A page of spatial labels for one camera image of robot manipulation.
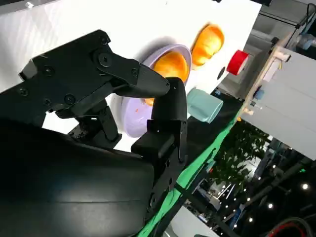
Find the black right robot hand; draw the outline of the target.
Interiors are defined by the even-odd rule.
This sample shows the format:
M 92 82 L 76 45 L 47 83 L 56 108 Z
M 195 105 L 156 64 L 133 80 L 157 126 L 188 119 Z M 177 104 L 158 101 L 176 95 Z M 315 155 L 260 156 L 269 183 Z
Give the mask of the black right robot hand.
M 183 82 L 109 47 L 97 30 L 29 61 L 0 95 L 0 234 L 133 237 L 186 163 Z M 130 152 L 106 102 L 154 98 Z

